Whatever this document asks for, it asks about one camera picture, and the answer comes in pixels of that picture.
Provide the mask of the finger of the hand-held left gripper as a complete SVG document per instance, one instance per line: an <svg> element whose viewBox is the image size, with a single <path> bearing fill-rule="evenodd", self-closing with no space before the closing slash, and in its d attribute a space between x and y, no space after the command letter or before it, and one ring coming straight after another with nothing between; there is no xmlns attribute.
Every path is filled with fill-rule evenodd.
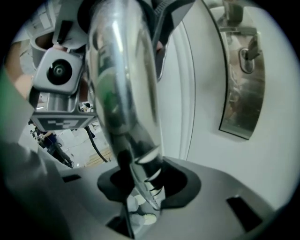
<svg viewBox="0 0 300 240"><path fill-rule="evenodd" d="M87 33L78 22L83 0L61 0L52 43L68 49L79 49L87 43Z"/></svg>
<svg viewBox="0 0 300 240"><path fill-rule="evenodd" d="M152 37L152 44L158 42L166 45L170 35L178 24L183 20L187 12L194 4L194 0L155 0L154 14L156 23Z"/></svg>

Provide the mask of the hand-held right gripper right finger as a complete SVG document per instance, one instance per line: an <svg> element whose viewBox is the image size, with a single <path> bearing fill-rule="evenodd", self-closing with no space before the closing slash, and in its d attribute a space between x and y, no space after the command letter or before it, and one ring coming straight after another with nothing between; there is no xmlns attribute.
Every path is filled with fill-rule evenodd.
<svg viewBox="0 0 300 240"><path fill-rule="evenodd" d="M274 215L258 194L233 176L195 163L166 158L172 174L167 182L181 191L154 213L147 205L134 215L137 240L251 240Z"/></svg>

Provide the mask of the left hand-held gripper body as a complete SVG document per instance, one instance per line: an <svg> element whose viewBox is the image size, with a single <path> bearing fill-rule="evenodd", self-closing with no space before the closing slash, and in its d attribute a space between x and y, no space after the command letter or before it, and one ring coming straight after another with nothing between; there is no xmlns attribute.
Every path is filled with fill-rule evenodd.
<svg viewBox="0 0 300 240"><path fill-rule="evenodd" d="M82 112L79 92L68 96L50 93L45 111L35 110L30 118L41 131L83 128L96 119L94 112Z"/></svg>

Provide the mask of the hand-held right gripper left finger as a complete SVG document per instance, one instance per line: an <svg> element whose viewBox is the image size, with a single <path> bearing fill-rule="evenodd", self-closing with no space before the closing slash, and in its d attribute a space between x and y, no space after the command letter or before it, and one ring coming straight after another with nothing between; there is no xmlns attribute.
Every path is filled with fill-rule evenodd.
<svg viewBox="0 0 300 240"><path fill-rule="evenodd" d="M128 239L114 162L59 169L47 154L3 145L5 239Z"/></svg>

